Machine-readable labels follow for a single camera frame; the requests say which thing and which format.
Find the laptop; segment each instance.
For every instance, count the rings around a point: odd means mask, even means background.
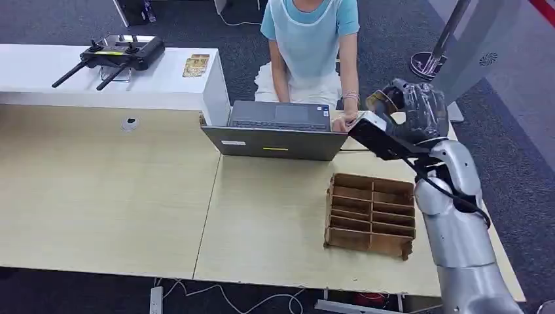
[[[229,126],[201,126],[224,155],[332,160],[348,137],[331,131],[329,106],[236,101]]]

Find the robotic arm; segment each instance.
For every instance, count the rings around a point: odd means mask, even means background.
[[[483,212],[482,189],[467,148],[449,140],[441,92],[395,79],[368,99],[371,111],[349,135],[383,160],[403,159],[416,172],[422,211],[445,313],[523,313],[499,271]],[[403,111],[397,124],[391,114]],[[408,158],[416,158],[414,163]]]

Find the yellow sticker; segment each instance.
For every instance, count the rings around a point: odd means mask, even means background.
[[[289,150],[289,148],[279,148],[279,147],[262,147],[263,150]]]
[[[112,56],[121,56],[123,55],[123,52],[119,52],[119,51],[97,51],[94,54],[109,54]]]

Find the white label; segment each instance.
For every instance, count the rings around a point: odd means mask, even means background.
[[[239,145],[239,146],[246,146],[247,143],[241,141],[222,141],[224,145]]]

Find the laptop keyboard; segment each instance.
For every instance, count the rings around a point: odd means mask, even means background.
[[[296,130],[296,131],[329,131],[323,124],[299,124],[281,123],[266,121],[233,121],[231,126],[236,128],[256,128],[256,129],[275,129],[275,130]]]

